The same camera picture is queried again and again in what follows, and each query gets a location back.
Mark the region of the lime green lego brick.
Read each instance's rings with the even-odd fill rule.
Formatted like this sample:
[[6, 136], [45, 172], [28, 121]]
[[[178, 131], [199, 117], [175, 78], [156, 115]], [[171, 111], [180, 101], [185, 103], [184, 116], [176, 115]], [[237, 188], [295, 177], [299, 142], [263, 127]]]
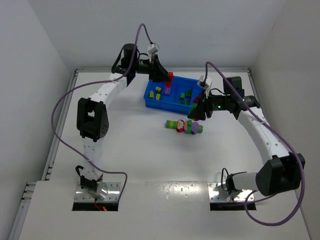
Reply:
[[155, 94], [152, 90], [148, 92], [148, 98], [154, 99], [154, 96], [155, 96]]
[[159, 100], [161, 99], [161, 97], [162, 97], [162, 95], [161, 95], [161, 93], [162, 93], [162, 88], [159, 87], [159, 86], [157, 86], [157, 87], [155, 88], [155, 93], [156, 93], [155, 99], [156, 99], [157, 101], [159, 101]]

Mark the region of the multicolour lego brick stack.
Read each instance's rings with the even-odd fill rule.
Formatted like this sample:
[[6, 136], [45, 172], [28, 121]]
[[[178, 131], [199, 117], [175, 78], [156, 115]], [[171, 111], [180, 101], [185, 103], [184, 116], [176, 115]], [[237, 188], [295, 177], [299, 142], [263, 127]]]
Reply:
[[197, 97], [194, 98], [194, 100], [193, 100], [193, 102], [192, 102], [192, 105], [191, 105], [191, 107], [190, 107], [189, 113], [192, 113], [194, 110], [196, 110], [197, 107], [198, 107], [198, 104], [199, 104], [199, 96], [197, 96]]

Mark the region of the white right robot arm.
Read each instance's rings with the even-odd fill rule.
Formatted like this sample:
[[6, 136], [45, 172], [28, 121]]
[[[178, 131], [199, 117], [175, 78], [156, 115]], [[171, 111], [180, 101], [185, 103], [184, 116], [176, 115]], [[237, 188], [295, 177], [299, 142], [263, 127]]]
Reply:
[[228, 111], [246, 129], [262, 158], [263, 166], [258, 172], [237, 172], [228, 174], [225, 187], [229, 194], [243, 189], [260, 192], [271, 196], [299, 188], [302, 177], [301, 168], [305, 165], [304, 157], [294, 155], [277, 136], [266, 126], [261, 106], [253, 95], [245, 95], [242, 79], [229, 77], [230, 85], [223, 85], [223, 94], [211, 93], [211, 82], [205, 82], [201, 76], [197, 85], [202, 88], [195, 106], [188, 113], [188, 118], [206, 120], [214, 111]]

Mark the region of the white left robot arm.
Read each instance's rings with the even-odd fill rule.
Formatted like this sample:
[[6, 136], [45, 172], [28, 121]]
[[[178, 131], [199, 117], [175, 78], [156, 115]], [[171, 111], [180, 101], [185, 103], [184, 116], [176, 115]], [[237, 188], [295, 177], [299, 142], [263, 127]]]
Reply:
[[147, 48], [147, 59], [140, 59], [138, 48], [133, 43], [125, 44], [111, 68], [107, 82], [90, 97], [78, 101], [76, 128], [82, 138], [85, 158], [76, 171], [80, 186], [96, 199], [103, 194], [103, 172], [97, 169], [97, 162], [102, 157], [103, 140], [109, 130], [107, 107], [136, 74], [148, 75], [153, 82], [172, 79], [161, 65], [158, 51], [158, 44], [151, 43]]

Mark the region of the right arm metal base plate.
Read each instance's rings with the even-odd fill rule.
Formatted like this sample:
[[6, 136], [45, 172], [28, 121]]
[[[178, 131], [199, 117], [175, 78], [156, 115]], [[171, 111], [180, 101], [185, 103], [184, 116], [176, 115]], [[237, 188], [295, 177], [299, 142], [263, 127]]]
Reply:
[[229, 193], [225, 182], [208, 182], [209, 202], [213, 204], [243, 203], [252, 192], [250, 189], [236, 190]]

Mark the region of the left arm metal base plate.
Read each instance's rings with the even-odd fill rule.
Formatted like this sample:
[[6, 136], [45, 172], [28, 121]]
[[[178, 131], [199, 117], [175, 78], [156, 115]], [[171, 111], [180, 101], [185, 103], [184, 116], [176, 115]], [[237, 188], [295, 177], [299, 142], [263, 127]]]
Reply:
[[120, 196], [119, 182], [99, 182], [96, 190], [89, 190], [79, 183], [75, 189], [75, 203], [116, 203]]

